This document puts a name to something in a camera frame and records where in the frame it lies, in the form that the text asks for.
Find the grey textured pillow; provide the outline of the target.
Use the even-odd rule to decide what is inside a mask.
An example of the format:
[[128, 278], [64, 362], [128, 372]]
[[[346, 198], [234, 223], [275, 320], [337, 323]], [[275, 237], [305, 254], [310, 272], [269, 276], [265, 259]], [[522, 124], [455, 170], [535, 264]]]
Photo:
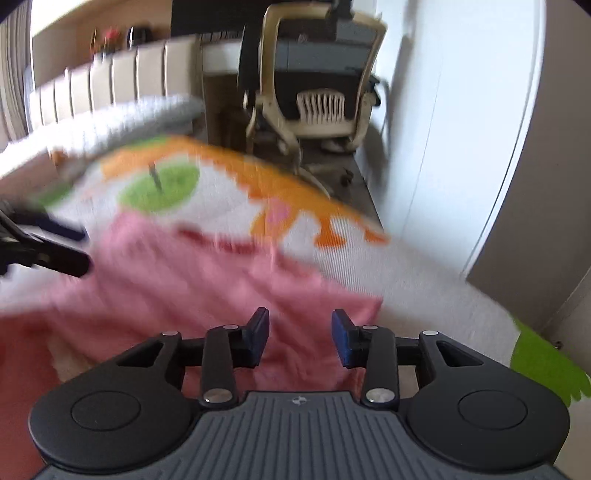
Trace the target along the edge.
[[40, 127], [23, 143], [68, 155], [100, 156], [157, 135], [186, 133], [203, 114], [204, 102], [194, 96], [143, 97]]

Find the black monitor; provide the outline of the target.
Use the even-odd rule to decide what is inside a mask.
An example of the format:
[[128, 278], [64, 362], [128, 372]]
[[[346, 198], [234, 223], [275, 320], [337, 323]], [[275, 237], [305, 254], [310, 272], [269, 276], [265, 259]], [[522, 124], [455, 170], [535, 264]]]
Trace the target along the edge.
[[259, 25], [270, 0], [174, 0], [172, 37], [190, 34], [238, 34], [246, 25]]

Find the grey curtain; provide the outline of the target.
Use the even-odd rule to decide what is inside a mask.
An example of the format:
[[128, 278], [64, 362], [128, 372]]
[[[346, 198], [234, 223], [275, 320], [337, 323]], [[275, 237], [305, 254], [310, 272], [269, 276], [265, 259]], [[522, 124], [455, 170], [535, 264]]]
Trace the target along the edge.
[[8, 142], [27, 134], [24, 74], [30, 60], [31, 1], [1, 2], [1, 131]]

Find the red potted plant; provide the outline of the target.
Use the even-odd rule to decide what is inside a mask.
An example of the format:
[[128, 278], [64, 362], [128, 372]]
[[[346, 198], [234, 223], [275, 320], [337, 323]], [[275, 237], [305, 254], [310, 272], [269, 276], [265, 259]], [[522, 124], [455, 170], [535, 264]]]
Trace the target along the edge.
[[108, 27], [104, 30], [95, 29], [90, 38], [90, 52], [92, 54], [110, 54], [120, 49], [122, 42], [121, 30]]

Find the beige mesh office chair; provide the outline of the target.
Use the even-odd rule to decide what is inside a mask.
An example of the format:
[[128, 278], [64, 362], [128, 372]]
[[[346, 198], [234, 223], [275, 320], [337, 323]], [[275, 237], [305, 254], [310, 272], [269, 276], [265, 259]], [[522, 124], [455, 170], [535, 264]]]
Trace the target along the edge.
[[321, 188], [317, 176], [332, 166], [304, 163], [303, 144], [349, 154], [363, 143], [381, 103], [373, 69], [386, 33], [381, 18], [349, 1], [267, 7], [259, 28], [245, 27], [240, 52], [246, 150], [270, 133], [294, 175]]

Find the black round speaker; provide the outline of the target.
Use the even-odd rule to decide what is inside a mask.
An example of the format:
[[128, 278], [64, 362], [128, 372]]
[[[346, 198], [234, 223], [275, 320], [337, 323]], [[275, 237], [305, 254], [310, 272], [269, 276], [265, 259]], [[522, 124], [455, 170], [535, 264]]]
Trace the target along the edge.
[[126, 46], [128, 49], [136, 48], [152, 41], [153, 32], [148, 25], [133, 25], [127, 30]]

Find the beige padded headboard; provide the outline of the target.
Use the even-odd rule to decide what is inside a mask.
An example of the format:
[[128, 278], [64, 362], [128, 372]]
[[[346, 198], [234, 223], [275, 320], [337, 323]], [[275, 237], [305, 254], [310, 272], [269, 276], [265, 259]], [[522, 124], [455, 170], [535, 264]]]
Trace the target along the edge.
[[144, 97], [199, 97], [201, 55], [197, 37], [145, 44], [64, 73], [29, 95], [31, 127]]

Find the cartoon print bed quilt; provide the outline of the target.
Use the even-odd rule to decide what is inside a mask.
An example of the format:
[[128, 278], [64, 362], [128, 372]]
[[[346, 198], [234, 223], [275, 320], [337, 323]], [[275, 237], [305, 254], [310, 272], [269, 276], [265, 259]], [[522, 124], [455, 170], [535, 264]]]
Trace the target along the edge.
[[[91, 256], [88, 274], [103, 235], [128, 212], [276, 248], [349, 291], [381, 298], [374, 324], [402, 337], [439, 331], [546, 386], [574, 420], [590, 415], [589, 376], [550, 343], [374, 222], [262, 161], [185, 136], [156, 137], [92, 162], [50, 212], [87, 231], [79, 249]], [[15, 265], [1, 296], [42, 293], [61, 277], [71, 276]]]

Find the white desk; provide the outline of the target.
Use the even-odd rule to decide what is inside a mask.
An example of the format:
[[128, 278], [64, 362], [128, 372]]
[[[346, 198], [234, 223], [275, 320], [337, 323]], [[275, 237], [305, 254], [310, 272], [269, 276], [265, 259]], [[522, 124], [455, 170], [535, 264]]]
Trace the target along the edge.
[[242, 40], [223, 40], [201, 45], [201, 71], [205, 76], [236, 75]]

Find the pink ribbed knit cardigan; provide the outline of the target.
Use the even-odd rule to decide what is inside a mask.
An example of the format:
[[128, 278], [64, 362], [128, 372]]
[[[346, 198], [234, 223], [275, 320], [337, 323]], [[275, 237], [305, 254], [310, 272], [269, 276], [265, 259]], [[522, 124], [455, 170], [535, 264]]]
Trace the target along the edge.
[[28, 479], [42, 466], [27, 428], [35, 401], [60, 383], [164, 331], [200, 337], [270, 313], [247, 390], [356, 390], [331, 337], [332, 312], [372, 325], [382, 299], [349, 291], [276, 248], [193, 229], [117, 217], [93, 253], [90, 274], [46, 291], [1, 296], [1, 475]]

